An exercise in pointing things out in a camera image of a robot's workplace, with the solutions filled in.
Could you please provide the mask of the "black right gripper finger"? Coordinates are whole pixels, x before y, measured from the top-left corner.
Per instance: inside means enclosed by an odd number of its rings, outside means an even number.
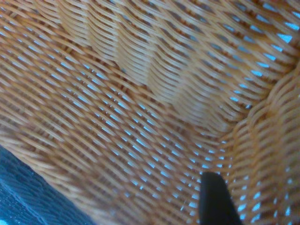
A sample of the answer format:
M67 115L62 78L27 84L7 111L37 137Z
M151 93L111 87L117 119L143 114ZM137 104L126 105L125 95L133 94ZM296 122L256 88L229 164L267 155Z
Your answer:
M199 219L201 225L242 224L225 180L217 173L204 172L201 176Z

